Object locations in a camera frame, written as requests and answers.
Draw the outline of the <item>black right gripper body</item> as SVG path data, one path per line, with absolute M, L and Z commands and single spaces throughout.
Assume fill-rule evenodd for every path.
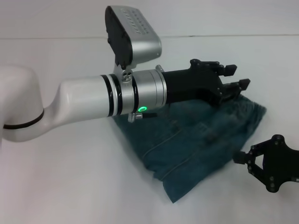
M 284 140 L 269 140 L 263 155 L 267 188 L 280 188 L 285 182 L 299 182 L 299 152 Z

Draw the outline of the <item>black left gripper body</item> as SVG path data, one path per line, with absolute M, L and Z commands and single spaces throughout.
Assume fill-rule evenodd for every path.
M 222 102 L 223 84 L 218 73 L 223 71 L 224 66 L 219 62 L 192 59 L 188 69 L 163 72 L 167 89 L 166 103 L 200 99 L 210 105 L 219 105 Z

